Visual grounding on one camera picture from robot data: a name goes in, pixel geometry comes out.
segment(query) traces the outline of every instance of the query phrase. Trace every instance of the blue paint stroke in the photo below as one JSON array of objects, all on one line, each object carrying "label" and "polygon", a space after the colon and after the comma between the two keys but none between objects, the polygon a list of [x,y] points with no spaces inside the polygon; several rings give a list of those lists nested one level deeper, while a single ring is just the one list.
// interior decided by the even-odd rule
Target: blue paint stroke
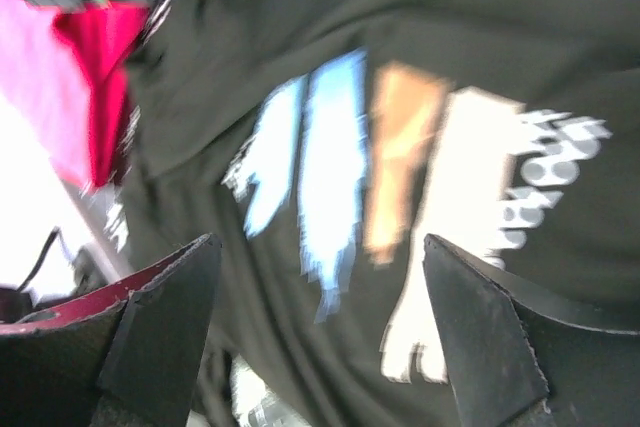
[{"label": "blue paint stroke", "polygon": [[305,82],[306,77],[286,82],[262,106],[244,161],[250,172],[249,183],[255,185],[244,223],[249,238],[266,229],[289,201]]},{"label": "blue paint stroke", "polygon": [[340,308],[355,261],[368,155],[365,57],[358,50],[316,70],[304,110],[300,259],[302,273],[322,289],[316,322]]}]

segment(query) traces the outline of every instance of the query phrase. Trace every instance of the graphic print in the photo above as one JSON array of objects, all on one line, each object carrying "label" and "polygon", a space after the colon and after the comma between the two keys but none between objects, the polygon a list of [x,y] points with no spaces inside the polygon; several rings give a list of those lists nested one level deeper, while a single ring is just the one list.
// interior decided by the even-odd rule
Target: graphic print
[{"label": "graphic print", "polygon": [[[409,382],[415,364],[425,380],[446,382],[424,238],[441,235],[503,268],[500,253],[524,246],[527,230],[542,224],[562,188],[578,178],[578,162],[595,157],[611,132],[602,120],[525,112],[518,102],[473,87],[452,91],[446,79],[392,63],[376,72],[369,139],[364,57],[342,56],[277,89],[224,183],[238,200],[254,187],[245,223],[251,237],[286,205],[298,181],[302,273],[322,288],[317,321],[340,306],[360,233],[375,264],[391,263],[409,236],[405,284],[380,345],[381,372]],[[416,187],[425,163],[424,184]]]},{"label": "graphic print", "polygon": [[263,232],[291,196],[302,124],[300,260],[302,274],[322,289],[318,322],[339,309],[355,261],[367,172],[364,74],[365,53],[355,51],[276,89],[241,166],[224,180],[237,198],[255,187],[245,233],[251,238]]},{"label": "graphic print", "polygon": [[[578,178],[577,161],[595,157],[600,140],[611,136],[602,120],[523,110],[521,104],[475,88],[447,98],[411,232],[405,286],[382,341],[381,370],[390,380],[409,382],[415,358],[426,380],[446,381],[423,274],[425,236],[441,235],[504,267],[500,252],[524,246],[525,229],[542,224],[543,209],[562,197],[559,187]],[[510,187],[518,157],[531,154],[519,171],[528,185]]]}]

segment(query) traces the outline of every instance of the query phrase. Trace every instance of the magenta cloth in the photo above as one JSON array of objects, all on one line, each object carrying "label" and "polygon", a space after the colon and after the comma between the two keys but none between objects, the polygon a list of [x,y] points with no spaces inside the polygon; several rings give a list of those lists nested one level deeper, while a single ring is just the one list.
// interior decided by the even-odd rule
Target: magenta cloth
[{"label": "magenta cloth", "polygon": [[117,176],[130,116],[122,61],[147,9],[77,14],[0,0],[0,93],[28,120],[62,178],[99,188]]}]

